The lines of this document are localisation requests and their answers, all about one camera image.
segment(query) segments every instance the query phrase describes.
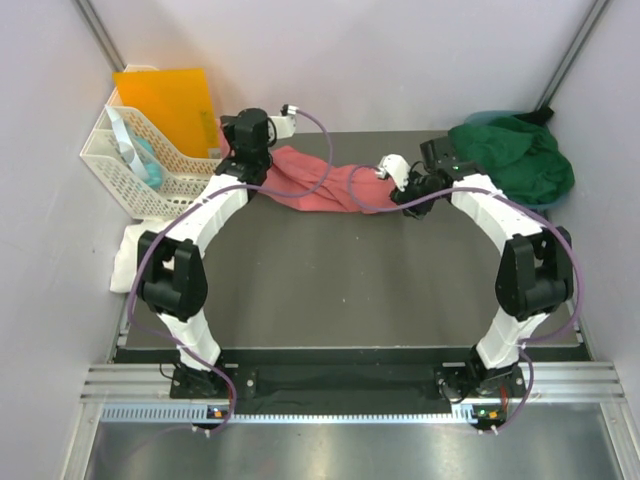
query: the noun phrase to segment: laundry basket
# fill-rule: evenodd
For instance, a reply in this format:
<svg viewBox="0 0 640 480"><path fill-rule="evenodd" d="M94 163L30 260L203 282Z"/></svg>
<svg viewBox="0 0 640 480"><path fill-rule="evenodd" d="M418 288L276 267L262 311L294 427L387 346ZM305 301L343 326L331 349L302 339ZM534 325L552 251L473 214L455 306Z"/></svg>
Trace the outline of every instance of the laundry basket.
<svg viewBox="0 0 640 480"><path fill-rule="evenodd" d="M130 67L127 70L151 69L153 68ZM137 136L151 144L155 159L133 140L143 163L156 163L160 166L164 179L162 186L154 190L131 171L120 155L118 142L111 130L111 121L104 109L80 157L132 218L144 220L177 217L207 186L220 159L183 155L142 112L122 106L116 90L107 104L125 119Z"/></svg>

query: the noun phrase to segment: white cloth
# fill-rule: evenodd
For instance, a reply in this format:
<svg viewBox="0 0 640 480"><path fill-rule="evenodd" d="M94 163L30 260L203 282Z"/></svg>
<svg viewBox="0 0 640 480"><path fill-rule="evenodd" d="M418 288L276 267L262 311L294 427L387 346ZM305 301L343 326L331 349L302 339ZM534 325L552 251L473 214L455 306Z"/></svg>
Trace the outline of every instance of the white cloth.
<svg viewBox="0 0 640 480"><path fill-rule="evenodd" d="M129 225L124 229L120 250L116 254L113 265L109 290L114 293L131 291L131 285L138 267L138 240L147 230L160 232L169 223L171 223L169 220L145 220L142 223Z"/></svg>

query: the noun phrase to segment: green cloth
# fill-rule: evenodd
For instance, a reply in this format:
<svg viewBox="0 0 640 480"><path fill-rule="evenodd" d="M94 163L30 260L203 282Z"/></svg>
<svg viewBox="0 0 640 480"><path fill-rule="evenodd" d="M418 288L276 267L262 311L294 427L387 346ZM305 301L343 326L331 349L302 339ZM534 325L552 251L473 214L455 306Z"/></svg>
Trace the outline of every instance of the green cloth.
<svg viewBox="0 0 640 480"><path fill-rule="evenodd" d="M482 165L507 197L523 205L555 202L575 183L569 160L546 127L497 118L449 131L460 158Z"/></svg>

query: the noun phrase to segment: pink fabric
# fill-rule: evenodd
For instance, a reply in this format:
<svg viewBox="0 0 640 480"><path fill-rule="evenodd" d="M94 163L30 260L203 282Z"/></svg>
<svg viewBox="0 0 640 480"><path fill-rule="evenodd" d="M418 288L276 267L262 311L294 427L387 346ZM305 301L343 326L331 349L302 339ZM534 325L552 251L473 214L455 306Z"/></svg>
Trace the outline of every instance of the pink fabric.
<svg viewBox="0 0 640 480"><path fill-rule="evenodd" d="M222 140L223 155L229 152L229 145L224 135ZM298 152L292 147L274 150L273 165L267 172L265 187L279 192L302 193L315 185L327 168L324 160ZM276 202L305 212L362 212L374 213L360 208L347 191L347 179L354 165L331 167L329 176L314 193L301 198L284 198L279 195L264 193ZM363 203L377 207L393 207L389 198L394 188L392 180L380 180L373 170L358 170L353 176L353 192Z"/></svg>

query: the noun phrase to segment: metal pole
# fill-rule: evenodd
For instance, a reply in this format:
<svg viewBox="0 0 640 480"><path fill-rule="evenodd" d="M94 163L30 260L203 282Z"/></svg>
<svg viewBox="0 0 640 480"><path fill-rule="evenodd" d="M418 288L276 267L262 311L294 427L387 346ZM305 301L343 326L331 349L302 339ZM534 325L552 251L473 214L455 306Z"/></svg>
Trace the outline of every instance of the metal pole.
<svg viewBox="0 0 640 480"><path fill-rule="evenodd" d="M84 19L95 39L96 43L102 50L105 58L109 62L111 69L114 72L122 72L125 68L125 63L120 56L120 52L116 48L115 44L111 40L109 33L104 28L100 17L96 13L95 8L91 4L90 0L72 0L76 5L80 16Z"/></svg>
<svg viewBox="0 0 640 480"><path fill-rule="evenodd" d="M575 63L578 55L580 55L580 52L587 43L587 40L593 33L596 24L598 23L600 18L602 18L602 15L604 14L606 8L610 3L611 0L594 0L594 2L591 4L587 15L580 25L580 28L578 28L578 32L571 41L571 45L569 45L569 48L562 57L560 64L551 77L551 80L549 80L547 87L544 89L544 93L540 97L540 100L538 100L536 110L542 107L546 107L551 103L553 97L560 88L560 85L562 85L562 82L569 73L569 70Z"/></svg>

